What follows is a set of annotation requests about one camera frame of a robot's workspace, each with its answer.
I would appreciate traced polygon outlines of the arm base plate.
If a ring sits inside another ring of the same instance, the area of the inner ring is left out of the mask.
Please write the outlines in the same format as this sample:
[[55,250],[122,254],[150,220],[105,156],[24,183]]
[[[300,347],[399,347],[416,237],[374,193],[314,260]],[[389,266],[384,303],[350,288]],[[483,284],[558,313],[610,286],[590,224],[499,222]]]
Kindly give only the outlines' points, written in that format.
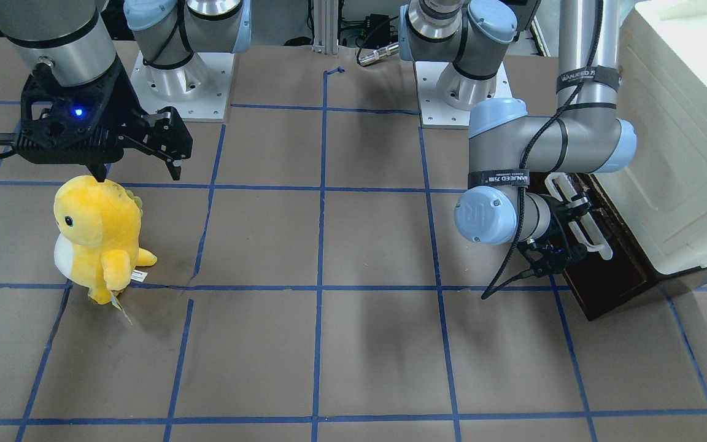
[[464,129],[475,104],[512,97],[504,64],[486,80],[462,76],[451,63],[416,61],[416,91],[424,128]]
[[148,113],[171,106],[185,122],[222,122],[235,59],[232,53],[196,53],[188,64],[162,70],[144,65],[138,53],[130,83]]

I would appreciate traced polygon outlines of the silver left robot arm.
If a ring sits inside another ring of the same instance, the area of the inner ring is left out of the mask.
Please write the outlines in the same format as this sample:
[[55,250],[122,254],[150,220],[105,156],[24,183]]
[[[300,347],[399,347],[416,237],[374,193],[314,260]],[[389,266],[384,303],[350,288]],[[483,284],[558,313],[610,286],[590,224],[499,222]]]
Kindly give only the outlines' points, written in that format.
[[[559,27],[557,108],[531,117],[519,98],[464,104],[468,123],[468,190],[454,210],[460,234],[479,244],[509,244],[499,279],[519,243],[562,231],[562,205],[530,193],[530,173],[613,173],[631,162],[636,133],[616,117],[617,2],[563,1]],[[446,62],[446,90],[491,92],[518,31],[500,1],[412,1],[402,6],[398,37],[406,61]]]

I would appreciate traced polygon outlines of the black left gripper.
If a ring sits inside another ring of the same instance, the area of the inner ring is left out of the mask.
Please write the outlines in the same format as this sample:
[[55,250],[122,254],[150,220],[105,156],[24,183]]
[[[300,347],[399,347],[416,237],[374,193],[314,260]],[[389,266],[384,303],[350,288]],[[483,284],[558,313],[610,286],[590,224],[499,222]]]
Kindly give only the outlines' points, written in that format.
[[548,229],[541,236],[531,235],[533,243],[522,242],[518,244],[520,254],[530,264],[529,269],[518,274],[519,279],[530,276],[544,277],[550,274],[561,274],[569,266],[573,266],[587,255],[583,244],[570,244],[564,227],[567,226],[559,218],[564,212],[562,202],[550,195],[541,194],[550,210]]

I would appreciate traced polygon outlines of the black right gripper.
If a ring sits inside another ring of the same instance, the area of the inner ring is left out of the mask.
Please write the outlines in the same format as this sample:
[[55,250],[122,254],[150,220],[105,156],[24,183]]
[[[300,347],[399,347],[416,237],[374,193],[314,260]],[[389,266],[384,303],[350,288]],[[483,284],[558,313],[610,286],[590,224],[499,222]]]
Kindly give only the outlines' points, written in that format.
[[118,56],[100,77],[75,87],[62,87],[53,68],[36,64],[21,93],[14,152],[43,165],[86,165],[97,182],[105,182],[125,148],[162,160],[179,181],[193,137],[173,106],[146,115]]

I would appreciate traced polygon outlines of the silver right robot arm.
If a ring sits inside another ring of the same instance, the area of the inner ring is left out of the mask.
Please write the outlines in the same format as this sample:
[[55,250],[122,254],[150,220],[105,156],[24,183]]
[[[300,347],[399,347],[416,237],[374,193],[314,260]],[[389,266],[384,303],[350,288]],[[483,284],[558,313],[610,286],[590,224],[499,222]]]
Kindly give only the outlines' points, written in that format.
[[126,149],[156,157],[179,180],[193,138],[185,118],[222,118],[222,54],[252,44],[249,1],[126,1],[141,60],[126,72],[101,1],[0,1],[0,30],[30,76],[20,128],[0,145],[37,165],[82,165],[99,182]]

